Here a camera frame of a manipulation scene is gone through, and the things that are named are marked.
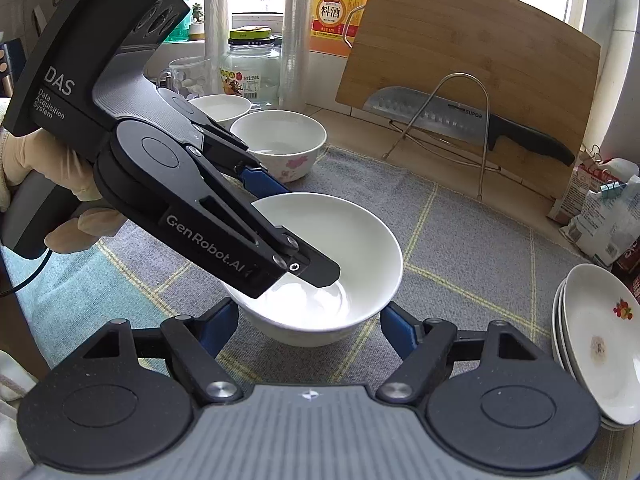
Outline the left gloved hand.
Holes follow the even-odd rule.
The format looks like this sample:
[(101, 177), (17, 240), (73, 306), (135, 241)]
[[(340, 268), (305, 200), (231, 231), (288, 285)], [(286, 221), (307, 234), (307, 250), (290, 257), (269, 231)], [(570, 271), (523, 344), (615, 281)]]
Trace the left gloved hand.
[[(93, 180), (92, 168), (77, 153), (38, 129), (27, 136), (1, 135), (1, 210), (11, 203), (11, 190), (35, 170), (52, 182), (67, 188), (78, 200), (93, 202), (101, 198)], [(82, 252), (104, 236), (114, 236), (127, 218), (110, 208), (91, 208), (78, 218), (58, 226), (44, 238), (44, 244), (58, 254)]]

